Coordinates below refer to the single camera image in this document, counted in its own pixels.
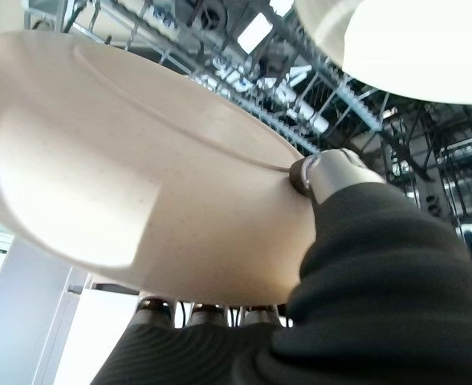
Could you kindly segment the black silver robot right hand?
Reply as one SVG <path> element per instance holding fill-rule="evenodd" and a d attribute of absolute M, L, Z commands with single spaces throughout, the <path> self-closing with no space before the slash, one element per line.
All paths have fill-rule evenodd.
<path fill-rule="evenodd" d="M 472 384 L 472 259 L 443 221 L 332 149 L 290 168 L 315 240 L 287 310 L 168 328 L 139 306 L 96 384 Z"/>

